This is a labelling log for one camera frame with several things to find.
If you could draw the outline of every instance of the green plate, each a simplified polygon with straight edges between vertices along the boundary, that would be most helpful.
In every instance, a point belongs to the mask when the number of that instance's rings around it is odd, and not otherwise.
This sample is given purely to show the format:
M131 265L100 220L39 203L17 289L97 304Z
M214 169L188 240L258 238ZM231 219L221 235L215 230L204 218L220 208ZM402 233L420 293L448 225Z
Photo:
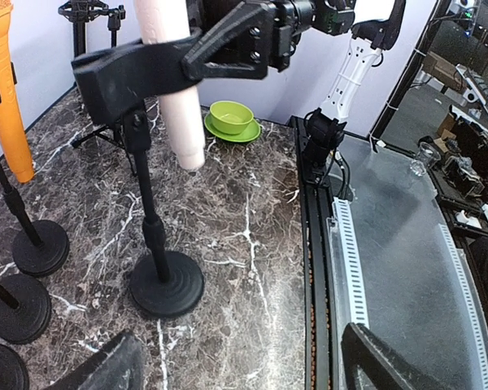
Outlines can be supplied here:
M215 137L228 142L252 142L259 138L260 133L262 132L262 128L260 127L259 123L254 119L243 132L237 134L236 136L217 130L217 128L211 122L211 114L206 115L204 118L204 125L206 126L206 129Z

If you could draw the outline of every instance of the marble table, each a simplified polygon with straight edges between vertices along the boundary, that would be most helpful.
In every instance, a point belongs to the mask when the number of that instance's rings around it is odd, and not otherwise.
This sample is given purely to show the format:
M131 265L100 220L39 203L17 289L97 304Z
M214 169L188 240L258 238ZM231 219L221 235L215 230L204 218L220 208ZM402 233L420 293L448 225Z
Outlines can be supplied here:
M31 131L37 174L18 185L33 219L68 232L66 265L42 279L53 304L47 332L13 346L32 389L65 376L118 332L146 345L147 389L302 389L305 377L303 255L294 131L260 122L249 145L207 138L205 167L182 171L168 148L156 101L150 173L168 248L194 258L206 278L197 309L172 321L143 319L128 280L146 252L137 181L122 150L71 141L93 129L72 90ZM0 189L0 278L18 272L20 228Z

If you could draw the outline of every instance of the white cylinder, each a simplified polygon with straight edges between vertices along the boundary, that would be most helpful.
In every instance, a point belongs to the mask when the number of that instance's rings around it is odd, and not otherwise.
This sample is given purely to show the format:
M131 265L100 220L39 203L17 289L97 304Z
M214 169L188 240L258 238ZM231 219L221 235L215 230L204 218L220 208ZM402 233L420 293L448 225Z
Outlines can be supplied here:
M144 44L190 36L186 0L134 0ZM168 139L179 164L196 171L204 164L204 129L197 87L159 97Z

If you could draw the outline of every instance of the green bowl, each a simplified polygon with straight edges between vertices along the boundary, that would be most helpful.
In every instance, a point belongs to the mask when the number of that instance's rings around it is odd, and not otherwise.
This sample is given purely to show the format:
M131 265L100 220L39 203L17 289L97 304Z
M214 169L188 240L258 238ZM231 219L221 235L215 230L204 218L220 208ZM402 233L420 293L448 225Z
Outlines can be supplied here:
M225 134L242 133L253 120L253 112L241 103L215 102L210 107L213 125Z

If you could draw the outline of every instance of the orange cone-shaped object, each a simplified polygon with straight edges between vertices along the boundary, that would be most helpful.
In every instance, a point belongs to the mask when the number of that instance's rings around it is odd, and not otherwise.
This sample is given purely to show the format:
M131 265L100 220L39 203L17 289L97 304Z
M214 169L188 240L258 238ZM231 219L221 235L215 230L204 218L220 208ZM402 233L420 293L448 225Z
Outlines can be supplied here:
M10 0L0 0L0 144L9 168L20 183L34 177L33 159L25 136L24 124L16 99L15 83L9 54L9 25L12 5Z

